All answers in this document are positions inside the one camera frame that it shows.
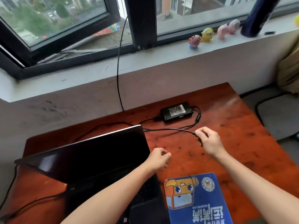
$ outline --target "figurine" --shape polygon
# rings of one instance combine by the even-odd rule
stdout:
[[[200,44],[201,37],[199,35],[193,35],[189,38],[189,48],[190,49],[197,49],[198,45]]]
[[[212,28],[206,28],[202,32],[202,41],[209,42],[213,37],[214,31]]]
[[[224,24],[222,26],[220,26],[217,30],[217,37],[219,39],[224,39],[224,36],[228,34],[228,25]]]
[[[295,19],[294,19],[294,24],[295,24],[296,26],[299,26],[299,14],[295,17]]]
[[[240,27],[241,22],[239,20],[233,20],[232,22],[229,23],[228,25],[228,32],[231,35],[234,35],[236,30]]]

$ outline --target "wooden table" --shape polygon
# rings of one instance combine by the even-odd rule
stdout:
[[[200,107],[202,111],[200,123],[190,130],[208,126],[219,132],[226,150],[233,157],[273,184],[299,197],[299,169],[228,83],[29,138],[23,156],[72,143],[101,123],[126,121],[137,124],[156,116],[161,108],[183,101]],[[177,128],[192,124],[195,117],[196,114],[193,114],[189,119],[170,124],[149,121],[143,126]],[[103,126],[82,139],[125,127],[122,124]],[[157,173],[163,193],[165,179],[213,172],[218,178],[234,224],[260,217],[226,170],[199,146],[195,136],[173,131],[146,132],[145,135],[151,151],[155,147],[163,147],[172,153],[168,168]],[[15,211],[32,200],[62,192],[65,187],[61,182],[21,167],[6,212]],[[28,207],[9,223],[58,224],[63,220],[63,208],[63,199],[49,199]]]

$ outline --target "person's left hand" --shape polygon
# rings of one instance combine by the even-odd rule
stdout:
[[[171,157],[171,153],[168,153],[163,148],[155,148],[144,162],[144,165],[148,168],[152,174],[167,167],[167,162]]]

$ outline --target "black power brick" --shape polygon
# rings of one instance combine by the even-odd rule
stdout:
[[[192,114],[193,110],[187,101],[161,109],[161,117],[164,122],[171,122],[182,117],[190,117]]]

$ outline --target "hand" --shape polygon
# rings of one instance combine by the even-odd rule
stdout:
[[[202,127],[197,129],[195,133],[201,139],[204,150],[213,158],[217,159],[219,155],[227,153],[217,132]]]
[[[155,148],[144,162],[147,169],[151,174],[156,173],[157,171],[167,167],[167,162],[171,157],[171,153],[168,153],[163,148]]]

